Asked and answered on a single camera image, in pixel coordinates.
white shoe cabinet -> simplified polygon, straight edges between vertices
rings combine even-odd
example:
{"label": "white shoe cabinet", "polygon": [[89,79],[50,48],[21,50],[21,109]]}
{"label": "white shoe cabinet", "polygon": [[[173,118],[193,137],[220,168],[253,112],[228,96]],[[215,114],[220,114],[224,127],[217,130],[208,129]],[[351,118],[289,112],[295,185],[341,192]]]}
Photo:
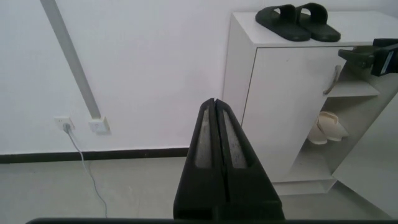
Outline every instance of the white shoe cabinet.
{"label": "white shoe cabinet", "polygon": [[[338,51],[365,49],[375,38],[398,38],[398,29],[391,29],[398,21],[378,12],[329,12],[328,24],[341,33],[339,42],[291,42],[259,25],[255,15],[232,15],[223,101],[241,122],[279,195],[325,193],[339,177],[350,179],[343,174],[352,163],[339,165],[398,92],[398,75],[370,76]],[[349,137],[321,146],[308,142],[321,110],[336,113]]]}

cabinet handle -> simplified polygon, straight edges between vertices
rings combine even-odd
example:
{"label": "cabinet handle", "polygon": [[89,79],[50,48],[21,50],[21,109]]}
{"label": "cabinet handle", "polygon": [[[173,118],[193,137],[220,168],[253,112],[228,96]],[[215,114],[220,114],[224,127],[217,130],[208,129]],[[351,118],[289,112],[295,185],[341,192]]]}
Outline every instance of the cabinet handle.
{"label": "cabinet handle", "polygon": [[324,95],[327,95],[331,92],[331,90],[333,89],[333,87],[335,87],[338,78],[340,77],[340,73],[341,73],[341,65],[336,65],[335,67],[335,77],[333,79],[333,82],[331,83],[331,85],[329,86],[329,88],[325,91],[323,91]]}

black baseboard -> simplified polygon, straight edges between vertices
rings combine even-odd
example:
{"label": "black baseboard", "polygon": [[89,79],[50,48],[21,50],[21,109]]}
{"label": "black baseboard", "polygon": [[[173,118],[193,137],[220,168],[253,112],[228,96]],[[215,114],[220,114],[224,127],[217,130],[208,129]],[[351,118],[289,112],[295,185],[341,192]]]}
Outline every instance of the black baseboard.
{"label": "black baseboard", "polygon": [[[85,160],[185,157],[187,156],[187,154],[188,148],[83,152]],[[79,160],[81,160],[79,152],[48,152],[0,155],[0,164],[23,162],[61,162]]]}

cabinet door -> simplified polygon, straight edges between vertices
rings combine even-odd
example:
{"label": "cabinet door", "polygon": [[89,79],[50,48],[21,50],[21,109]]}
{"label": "cabinet door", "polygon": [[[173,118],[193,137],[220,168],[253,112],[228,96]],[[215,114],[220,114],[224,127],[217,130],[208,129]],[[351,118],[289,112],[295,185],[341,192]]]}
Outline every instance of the cabinet door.
{"label": "cabinet door", "polygon": [[288,174],[310,132],[336,65],[345,64],[339,49],[257,50],[242,127],[271,181]]}
{"label": "cabinet door", "polygon": [[398,95],[333,173],[340,182],[398,218]]}

cabinet shelf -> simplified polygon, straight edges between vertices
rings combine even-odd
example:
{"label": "cabinet shelf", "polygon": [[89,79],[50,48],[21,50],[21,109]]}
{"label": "cabinet shelf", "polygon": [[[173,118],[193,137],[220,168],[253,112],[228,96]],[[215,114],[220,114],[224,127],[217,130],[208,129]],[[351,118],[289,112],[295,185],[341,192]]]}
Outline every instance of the cabinet shelf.
{"label": "cabinet shelf", "polygon": [[301,151],[289,172],[281,182],[331,180],[331,172],[325,158],[317,151]]}
{"label": "cabinet shelf", "polygon": [[368,82],[353,75],[350,69],[344,68],[328,97],[377,96],[379,94],[379,91]]}
{"label": "cabinet shelf", "polygon": [[380,93],[363,80],[337,82],[328,97],[377,96]]}

